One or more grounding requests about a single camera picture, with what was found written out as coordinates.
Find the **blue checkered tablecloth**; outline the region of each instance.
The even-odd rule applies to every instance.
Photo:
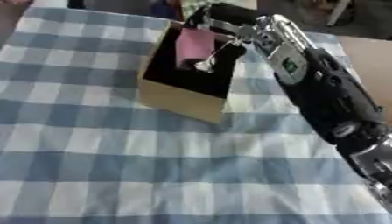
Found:
[[[251,48],[221,124],[137,102],[167,21],[29,9],[0,52],[0,223],[391,223]],[[310,37],[347,63],[337,39]]]

